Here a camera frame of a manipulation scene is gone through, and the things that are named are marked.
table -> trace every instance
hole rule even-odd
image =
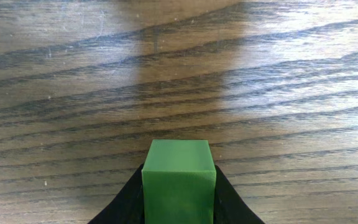
[[[358,223],[358,0],[0,0],[0,223],[87,223],[152,139],[266,223]]]

cube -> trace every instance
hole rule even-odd
[[[216,170],[206,140],[153,140],[142,169],[145,224],[213,223]]]

green block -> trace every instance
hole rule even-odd
[[[145,224],[213,223],[216,170],[206,140],[153,140],[142,169]]]

brown tabletop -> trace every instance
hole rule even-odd
[[[358,223],[358,0],[0,0],[0,223],[87,223],[152,139],[266,223]]]

green cube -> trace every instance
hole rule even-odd
[[[213,223],[216,170],[206,140],[153,140],[142,169],[145,223]]]

